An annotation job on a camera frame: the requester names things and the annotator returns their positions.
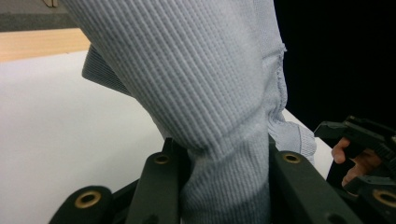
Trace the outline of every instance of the bolt hole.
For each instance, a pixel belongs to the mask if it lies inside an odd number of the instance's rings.
[[[99,191],[89,190],[82,194],[80,194],[75,201],[75,207],[77,208],[88,208],[96,203],[98,203],[101,199],[102,195]]]
[[[284,154],[283,159],[290,163],[299,163],[301,161],[299,157],[297,157],[293,154],[290,154],[290,153]]]
[[[387,206],[396,208],[396,194],[387,191],[387,190],[378,190],[375,189],[373,191],[373,196],[381,203],[386,204]]]
[[[385,200],[387,202],[396,203],[396,198],[392,195],[381,194],[381,195],[379,195],[379,197],[381,197],[383,200]]]
[[[156,157],[154,159],[154,161],[155,161],[155,163],[158,163],[158,164],[166,164],[169,162],[169,157],[167,157],[165,155],[160,155],[160,156]]]

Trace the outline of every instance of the dark background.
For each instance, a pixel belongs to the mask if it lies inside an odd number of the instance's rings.
[[[288,52],[287,109],[314,131],[348,115],[396,128],[396,8],[390,1],[275,0]]]

